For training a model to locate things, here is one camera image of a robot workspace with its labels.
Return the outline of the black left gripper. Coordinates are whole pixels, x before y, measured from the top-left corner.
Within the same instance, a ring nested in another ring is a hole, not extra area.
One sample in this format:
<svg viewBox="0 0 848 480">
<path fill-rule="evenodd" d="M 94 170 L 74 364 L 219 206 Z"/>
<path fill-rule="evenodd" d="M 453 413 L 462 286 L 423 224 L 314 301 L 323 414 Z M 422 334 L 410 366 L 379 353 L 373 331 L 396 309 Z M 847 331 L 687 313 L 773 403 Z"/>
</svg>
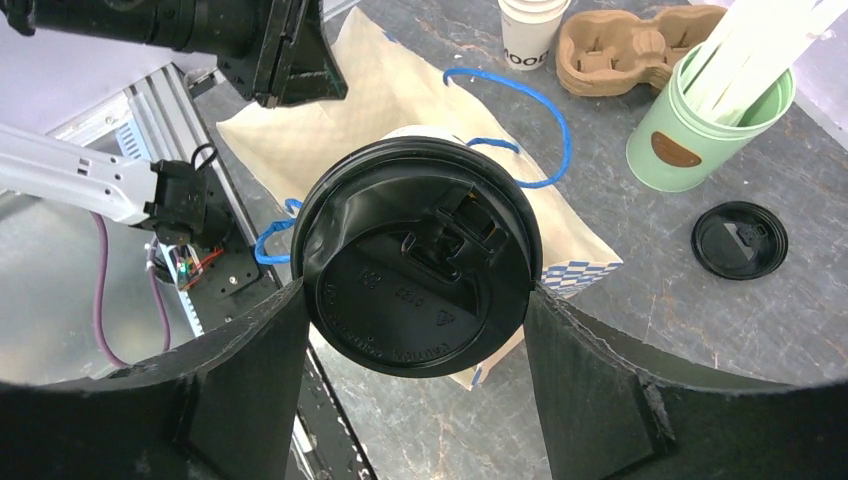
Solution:
<svg viewBox="0 0 848 480">
<path fill-rule="evenodd" d="M 1 15 L 23 36 L 41 28 L 214 55 L 243 97 L 270 108 L 348 93 L 321 1 L 3 1 Z"/>
</svg>

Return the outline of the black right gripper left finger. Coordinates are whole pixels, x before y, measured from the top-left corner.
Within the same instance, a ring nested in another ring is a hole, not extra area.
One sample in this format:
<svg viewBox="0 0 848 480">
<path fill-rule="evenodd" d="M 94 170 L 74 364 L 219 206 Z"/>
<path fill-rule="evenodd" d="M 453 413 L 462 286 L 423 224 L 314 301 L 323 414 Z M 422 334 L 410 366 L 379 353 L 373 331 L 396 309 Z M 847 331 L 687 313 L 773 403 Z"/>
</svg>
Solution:
<svg viewBox="0 0 848 480">
<path fill-rule="evenodd" d="M 293 282 L 104 378 L 1 387 L 5 479 L 281 479 L 309 316 Z"/>
</svg>

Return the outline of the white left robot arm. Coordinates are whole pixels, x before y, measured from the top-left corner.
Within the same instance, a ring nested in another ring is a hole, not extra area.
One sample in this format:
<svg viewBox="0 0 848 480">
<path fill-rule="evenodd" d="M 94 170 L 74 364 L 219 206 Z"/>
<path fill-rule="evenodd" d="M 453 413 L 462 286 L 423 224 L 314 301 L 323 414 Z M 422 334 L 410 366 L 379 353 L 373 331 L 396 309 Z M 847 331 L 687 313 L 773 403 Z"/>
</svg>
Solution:
<svg viewBox="0 0 848 480">
<path fill-rule="evenodd" d="M 8 25 L 214 55 L 240 95 L 264 108 L 341 100 L 347 83 L 323 28 L 319 1 L 5 1 Z M 213 248 L 233 216 L 208 194 L 209 162 L 112 156 L 31 133 L 1 129 L 1 185 L 58 201 L 168 245 Z"/>
</svg>

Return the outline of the checkered paper takeout bag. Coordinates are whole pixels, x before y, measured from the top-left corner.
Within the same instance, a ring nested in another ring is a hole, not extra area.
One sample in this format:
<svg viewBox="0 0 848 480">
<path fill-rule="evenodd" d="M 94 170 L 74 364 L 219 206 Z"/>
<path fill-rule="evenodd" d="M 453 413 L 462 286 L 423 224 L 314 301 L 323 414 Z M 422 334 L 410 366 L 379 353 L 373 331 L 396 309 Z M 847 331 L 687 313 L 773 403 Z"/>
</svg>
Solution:
<svg viewBox="0 0 848 480">
<path fill-rule="evenodd" d="M 300 207 L 316 181 L 352 152 L 407 125 L 450 130 L 517 182 L 529 200 L 542 242 L 545 284 L 570 296 L 619 267 L 617 254 L 579 218 L 494 115 L 470 92 L 351 11 L 332 47 L 349 83 L 343 100 L 265 109 L 251 104 L 218 124 L 227 146 L 278 200 Z"/>
</svg>

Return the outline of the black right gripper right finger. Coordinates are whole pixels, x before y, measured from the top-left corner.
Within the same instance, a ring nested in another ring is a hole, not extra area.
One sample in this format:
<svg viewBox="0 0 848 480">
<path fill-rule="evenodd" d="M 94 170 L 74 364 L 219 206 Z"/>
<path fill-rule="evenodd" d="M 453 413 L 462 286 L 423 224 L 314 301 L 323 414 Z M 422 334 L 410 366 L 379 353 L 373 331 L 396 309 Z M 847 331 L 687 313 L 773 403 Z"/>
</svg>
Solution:
<svg viewBox="0 0 848 480">
<path fill-rule="evenodd" d="M 693 363 L 544 286 L 524 323 L 556 479 L 843 479 L 847 384 L 792 386 Z"/>
</svg>

